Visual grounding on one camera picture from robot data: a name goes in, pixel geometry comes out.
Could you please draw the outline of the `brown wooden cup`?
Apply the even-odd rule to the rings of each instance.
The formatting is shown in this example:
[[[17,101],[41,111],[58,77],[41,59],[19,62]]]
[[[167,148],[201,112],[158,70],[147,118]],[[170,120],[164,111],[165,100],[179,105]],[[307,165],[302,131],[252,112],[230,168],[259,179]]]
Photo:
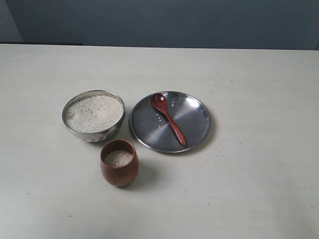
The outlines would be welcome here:
[[[126,140],[108,142],[101,151],[100,159],[102,175],[113,186],[129,185],[139,172],[136,149]]]

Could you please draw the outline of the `red wooden spoon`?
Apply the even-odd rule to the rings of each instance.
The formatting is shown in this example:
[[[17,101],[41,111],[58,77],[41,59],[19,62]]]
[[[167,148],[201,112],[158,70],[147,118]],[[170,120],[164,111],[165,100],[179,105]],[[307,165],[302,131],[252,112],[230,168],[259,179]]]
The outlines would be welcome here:
[[[175,121],[173,120],[173,118],[170,116],[169,112],[168,112],[168,102],[166,97],[161,94],[161,93],[155,93],[151,96],[151,105],[157,109],[158,111],[160,111],[161,113],[163,113],[169,124],[171,125],[179,143],[186,147],[187,146],[187,140],[185,138],[185,136],[183,135],[182,131],[180,130],[180,128],[178,127],[178,125],[175,123]]]

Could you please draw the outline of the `steel bowl of rice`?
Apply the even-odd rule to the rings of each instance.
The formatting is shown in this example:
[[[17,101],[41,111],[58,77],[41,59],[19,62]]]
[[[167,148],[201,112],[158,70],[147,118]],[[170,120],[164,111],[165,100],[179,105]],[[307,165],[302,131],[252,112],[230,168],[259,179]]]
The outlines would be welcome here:
[[[114,137],[125,118],[124,101],[115,93],[92,90],[73,97],[62,111],[62,121],[76,138],[100,142]]]

